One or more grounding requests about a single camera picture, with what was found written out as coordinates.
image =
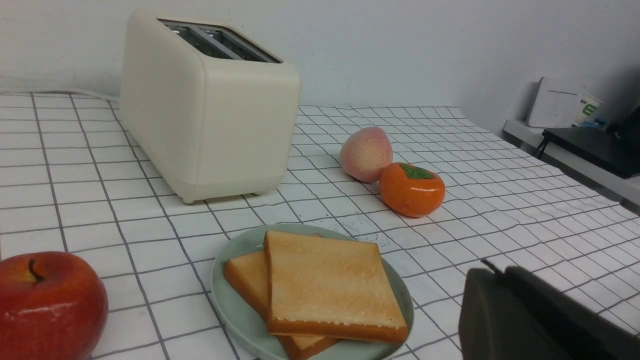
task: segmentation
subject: light green plate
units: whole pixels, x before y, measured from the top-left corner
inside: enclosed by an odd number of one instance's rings
[[[280,342],[267,333],[267,327],[260,316],[238,295],[223,275],[227,259],[262,249],[264,233],[267,230],[281,230],[298,234],[320,234],[325,238],[353,240],[335,231],[302,224],[277,224],[251,229],[235,238],[220,252],[213,266],[211,289],[213,302],[227,329],[238,343],[262,360],[288,360]],[[413,327],[413,304],[411,296],[402,278],[384,259],[382,261],[391,288],[396,295],[400,310],[409,332]],[[396,353],[403,344],[369,343],[365,341],[344,340],[312,357],[313,360],[379,360]]]

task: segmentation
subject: grid tablecloth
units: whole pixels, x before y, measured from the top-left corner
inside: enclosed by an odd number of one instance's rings
[[[415,323],[400,359],[461,359],[465,273],[518,264],[623,329],[640,331],[640,219],[473,125],[455,107],[301,106],[275,192],[186,206],[119,121],[117,104],[80,95],[0,96],[0,250],[65,250],[109,295],[94,359],[242,359],[209,297],[229,239],[278,222],[373,241],[406,281]],[[442,176],[428,217],[396,216],[375,184],[345,175],[341,143],[376,125],[394,160]]]

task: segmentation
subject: fake peach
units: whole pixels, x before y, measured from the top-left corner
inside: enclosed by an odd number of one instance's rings
[[[394,153],[384,130],[365,127],[351,135],[340,150],[340,165],[347,174],[365,183],[380,180]]]

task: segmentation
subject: red apple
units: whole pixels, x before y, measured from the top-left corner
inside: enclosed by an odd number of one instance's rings
[[[87,360],[107,320],[107,291],[66,252],[0,261],[0,359]]]

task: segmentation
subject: toasted bread crust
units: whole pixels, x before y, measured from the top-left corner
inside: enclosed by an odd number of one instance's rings
[[[233,261],[225,262],[223,273],[231,287],[240,294],[244,301],[246,301],[263,320],[266,320],[269,311],[268,307],[265,307],[264,303],[259,301],[259,296],[247,286],[247,283],[243,280],[242,271],[238,269]],[[290,336],[276,335],[276,338],[280,344],[282,344],[290,360],[307,360],[342,341],[342,339],[324,338],[311,346],[301,348]]]
[[[290,336],[276,335],[276,337],[284,347],[287,355],[289,355],[290,360],[307,360],[342,341],[342,339],[324,338],[307,348],[300,349]]]
[[[242,273],[231,261],[225,262],[224,275],[231,287],[235,289],[238,294],[246,301],[249,306],[251,306],[258,315],[262,319],[265,319],[268,313],[268,310],[262,306],[260,301],[258,301],[258,296],[254,294],[251,289],[246,285],[244,281],[242,281]]]
[[[385,341],[401,343],[406,340],[406,327],[378,327],[374,325],[358,325],[343,323],[319,323],[309,321],[288,321],[274,318],[267,319],[267,332],[278,335],[327,336],[329,338]]]

